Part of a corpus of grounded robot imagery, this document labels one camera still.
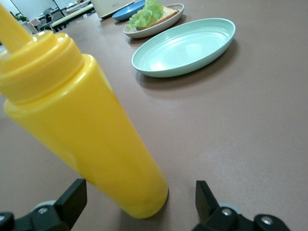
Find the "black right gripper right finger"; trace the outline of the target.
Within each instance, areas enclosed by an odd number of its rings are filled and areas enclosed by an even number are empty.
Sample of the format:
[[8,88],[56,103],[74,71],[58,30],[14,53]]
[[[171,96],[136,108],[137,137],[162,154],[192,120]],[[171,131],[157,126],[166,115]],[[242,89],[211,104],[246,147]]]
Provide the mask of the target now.
[[253,220],[245,218],[230,205],[220,205],[206,181],[198,180],[195,205],[200,223],[194,231],[287,231],[289,228],[278,217],[258,214]]

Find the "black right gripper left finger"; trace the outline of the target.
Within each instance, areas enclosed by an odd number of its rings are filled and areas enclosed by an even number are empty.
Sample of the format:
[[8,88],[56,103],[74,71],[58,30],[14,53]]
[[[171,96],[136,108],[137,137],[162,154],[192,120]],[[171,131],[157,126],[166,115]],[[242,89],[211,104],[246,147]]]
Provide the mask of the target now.
[[12,212],[1,212],[0,229],[2,231],[70,231],[86,204],[86,181],[77,179],[57,200],[42,202],[23,217],[15,218]]

